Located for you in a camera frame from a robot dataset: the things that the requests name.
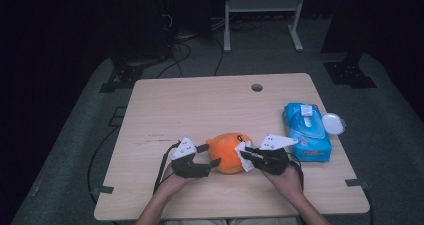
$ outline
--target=person's left hand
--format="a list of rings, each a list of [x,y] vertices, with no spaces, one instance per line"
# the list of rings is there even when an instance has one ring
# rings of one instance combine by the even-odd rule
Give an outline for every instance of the person's left hand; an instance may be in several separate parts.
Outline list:
[[[183,187],[194,180],[199,178],[183,178],[174,173],[174,170],[171,167],[171,164],[168,164],[168,167],[165,169],[165,172],[162,177],[162,182],[159,185],[158,190],[155,194],[160,194],[171,198],[174,194],[178,193],[183,189]]]

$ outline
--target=table hole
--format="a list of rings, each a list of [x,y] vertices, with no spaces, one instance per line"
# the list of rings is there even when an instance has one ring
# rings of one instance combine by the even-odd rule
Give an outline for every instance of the table hole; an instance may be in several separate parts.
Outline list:
[[[262,89],[264,89],[264,88],[262,87],[262,85],[260,85],[260,84],[253,84],[251,88],[252,88],[252,90],[253,90],[253,91],[255,91],[255,92],[260,92],[260,91],[262,91]]]

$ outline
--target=wooden table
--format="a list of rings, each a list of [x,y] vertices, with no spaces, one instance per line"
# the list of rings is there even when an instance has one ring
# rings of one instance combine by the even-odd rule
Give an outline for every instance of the wooden table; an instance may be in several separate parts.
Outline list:
[[[253,88],[262,87],[262,91]],[[282,121],[289,102],[326,110],[307,74],[270,74],[140,80],[135,84],[94,216],[136,219],[150,200],[163,154],[184,136],[195,145],[227,132],[248,135],[259,146],[267,133],[286,135]],[[366,213],[369,204],[355,179],[340,140],[328,163],[302,163],[305,195],[323,214]],[[196,163],[209,163],[207,152]],[[296,210],[257,169],[207,178],[187,185],[163,212],[164,219],[294,216]]]

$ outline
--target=dark background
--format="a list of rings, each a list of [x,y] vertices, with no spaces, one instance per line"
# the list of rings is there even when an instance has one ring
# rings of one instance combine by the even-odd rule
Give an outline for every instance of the dark background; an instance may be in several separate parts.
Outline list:
[[[423,1],[305,0],[302,17],[333,16],[323,53],[348,51],[363,35],[365,52],[423,119]],[[176,25],[208,32],[210,16],[223,16],[223,9],[224,0],[0,0],[0,224],[13,219],[111,48],[123,57],[166,55],[172,39],[161,11]]]

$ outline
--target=human arm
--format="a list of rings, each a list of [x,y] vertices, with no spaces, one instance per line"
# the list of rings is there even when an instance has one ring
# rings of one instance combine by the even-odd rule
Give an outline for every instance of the human arm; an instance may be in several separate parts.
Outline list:
[[[166,204],[171,201],[173,195],[181,191],[183,187],[198,178],[183,178],[177,176],[172,170],[171,166],[165,170],[163,175],[163,180],[153,194],[153,197],[150,199],[147,206],[144,208],[140,217],[136,221],[136,225],[157,225],[159,224],[160,218],[162,216],[163,209]]]
[[[293,166],[288,166],[281,175],[272,175],[264,171],[262,173],[274,185],[277,191],[299,212],[299,215],[306,224],[330,224],[303,194],[299,175]]]

